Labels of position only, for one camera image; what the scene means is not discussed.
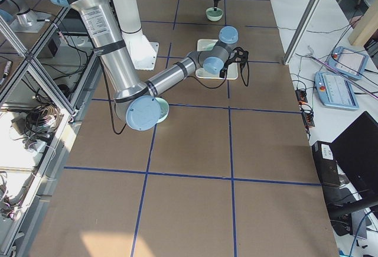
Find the green bowl near elbow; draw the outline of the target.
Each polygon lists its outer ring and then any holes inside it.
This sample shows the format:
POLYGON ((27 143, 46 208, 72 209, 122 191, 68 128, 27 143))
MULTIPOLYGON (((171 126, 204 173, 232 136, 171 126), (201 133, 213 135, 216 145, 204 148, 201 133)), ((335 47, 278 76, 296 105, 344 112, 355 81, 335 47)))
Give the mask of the green bowl near elbow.
POLYGON ((156 97, 155 100, 157 101, 157 103, 159 104, 160 109, 161 109, 160 116, 159 116, 157 123, 161 123, 167 118, 169 111, 170 111, 170 106, 169 106, 168 102, 161 97, 156 97))

